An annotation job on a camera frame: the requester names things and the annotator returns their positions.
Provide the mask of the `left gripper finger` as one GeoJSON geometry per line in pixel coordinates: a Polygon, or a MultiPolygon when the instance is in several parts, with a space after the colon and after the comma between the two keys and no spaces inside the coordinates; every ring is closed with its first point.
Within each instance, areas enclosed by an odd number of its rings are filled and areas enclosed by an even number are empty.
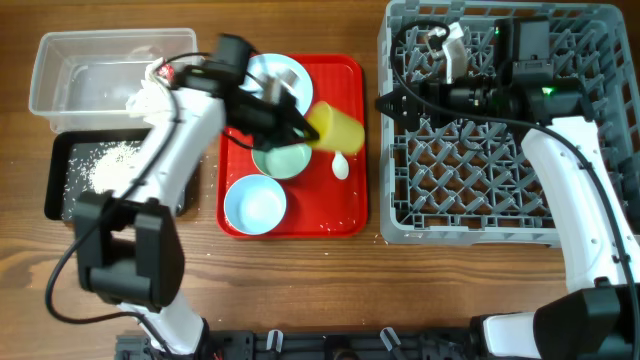
{"type": "Polygon", "coordinates": [[[302,144],[318,139],[317,132],[302,130],[291,130],[273,133],[255,133],[254,149],[260,151],[270,151],[291,145],[302,144]]]}
{"type": "Polygon", "coordinates": [[[297,109],[297,100],[289,92],[282,94],[282,119],[294,135],[303,140],[318,140],[319,133],[297,109]]]}

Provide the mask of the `mint green bowl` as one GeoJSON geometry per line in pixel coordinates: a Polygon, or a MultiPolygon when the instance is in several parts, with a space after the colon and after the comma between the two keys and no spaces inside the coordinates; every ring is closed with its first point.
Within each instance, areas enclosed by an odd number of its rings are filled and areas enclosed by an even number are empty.
{"type": "Polygon", "coordinates": [[[252,150],[252,161],[263,175],[286,180],[301,174],[309,165],[312,150],[308,145],[296,144],[269,151],[252,150]]]}

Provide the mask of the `yellow plastic cup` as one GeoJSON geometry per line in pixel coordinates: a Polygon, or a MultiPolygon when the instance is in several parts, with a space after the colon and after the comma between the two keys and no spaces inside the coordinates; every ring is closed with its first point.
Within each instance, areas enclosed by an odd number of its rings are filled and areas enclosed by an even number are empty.
{"type": "Polygon", "coordinates": [[[307,141],[313,149],[355,155],[364,146],[364,125],[324,101],[311,107],[307,121],[318,133],[317,140],[307,141]]]}

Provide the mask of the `large light blue plate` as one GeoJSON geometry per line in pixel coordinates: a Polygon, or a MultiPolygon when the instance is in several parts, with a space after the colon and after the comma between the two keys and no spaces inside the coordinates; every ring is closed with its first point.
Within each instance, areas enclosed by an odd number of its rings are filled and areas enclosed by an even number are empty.
{"type": "Polygon", "coordinates": [[[248,75],[241,89],[261,98],[263,84],[269,78],[279,80],[282,88],[296,98],[296,108],[302,115],[308,112],[314,95],[313,82],[298,61],[275,53],[254,56],[249,61],[248,75]]]}

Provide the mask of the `white plastic spoon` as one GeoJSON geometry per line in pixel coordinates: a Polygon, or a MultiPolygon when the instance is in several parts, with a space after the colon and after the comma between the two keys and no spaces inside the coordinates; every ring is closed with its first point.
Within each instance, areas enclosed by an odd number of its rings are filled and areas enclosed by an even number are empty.
{"type": "Polygon", "coordinates": [[[338,180],[346,180],[348,178],[349,164],[346,157],[341,152],[336,151],[334,153],[331,168],[334,176],[338,180]]]}

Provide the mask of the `small light blue bowl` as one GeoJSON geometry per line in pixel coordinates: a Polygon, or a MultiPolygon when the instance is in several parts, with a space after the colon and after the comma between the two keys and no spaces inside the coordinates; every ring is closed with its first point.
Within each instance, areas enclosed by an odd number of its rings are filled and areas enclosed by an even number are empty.
{"type": "Polygon", "coordinates": [[[232,228],[244,235],[263,235],[275,229],[287,210],[283,187],[265,175],[247,175],[227,191],[223,210],[232,228]]]}

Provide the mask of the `red and white wrapper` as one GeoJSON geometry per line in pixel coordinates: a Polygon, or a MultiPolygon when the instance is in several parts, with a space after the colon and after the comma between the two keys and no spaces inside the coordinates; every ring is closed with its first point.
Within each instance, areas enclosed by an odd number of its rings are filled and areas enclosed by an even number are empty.
{"type": "Polygon", "coordinates": [[[131,117],[172,111],[169,82],[158,74],[158,69],[164,65],[165,59],[160,57],[146,66],[144,78],[140,81],[142,88],[126,102],[126,111],[131,117]]]}

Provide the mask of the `white rice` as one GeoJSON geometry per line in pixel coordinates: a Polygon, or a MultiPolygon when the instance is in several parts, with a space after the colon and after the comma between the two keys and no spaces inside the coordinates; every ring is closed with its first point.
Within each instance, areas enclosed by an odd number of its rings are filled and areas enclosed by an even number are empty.
{"type": "Polygon", "coordinates": [[[126,187],[132,177],[141,141],[78,143],[67,161],[63,196],[74,201],[80,193],[104,193],[126,187]]]}

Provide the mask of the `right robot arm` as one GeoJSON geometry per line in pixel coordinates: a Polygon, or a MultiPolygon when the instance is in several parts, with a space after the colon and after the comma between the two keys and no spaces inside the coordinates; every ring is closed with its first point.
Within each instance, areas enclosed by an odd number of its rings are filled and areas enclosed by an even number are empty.
{"type": "Polygon", "coordinates": [[[390,35],[382,116],[411,136],[459,124],[460,166],[435,186],[421,165],[407,181],[408,217],[430,207],[457,219],[546,207],[565,261],[567,294],[533,312],[473,320],[477,358],[635,359],[639,246],[605,167],[596,110],[577,77],[560,78],[546,17],[502,18],[487,30],[492,74],[467,74],[459,23],[419,19],[390,35]]]}

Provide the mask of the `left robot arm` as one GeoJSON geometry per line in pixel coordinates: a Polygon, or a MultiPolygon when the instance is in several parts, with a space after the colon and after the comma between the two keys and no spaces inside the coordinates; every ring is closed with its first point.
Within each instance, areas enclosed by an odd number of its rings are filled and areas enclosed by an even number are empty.
{"type": "Polygon", "coordinates": [[[175,225],[177,203],[204,151],[227,126],[252,136],[260,150],[319,137],[286,90],[273,100],[243,90],[255,51],[223,34],[213,53],[179,70],[167,90],[168,118],[145,138],[130,183],[85,192],[75,208],[81,288],[137,319],[162,358],[215,355],[207,322],[180,291],[185,258],[175,225]]]}

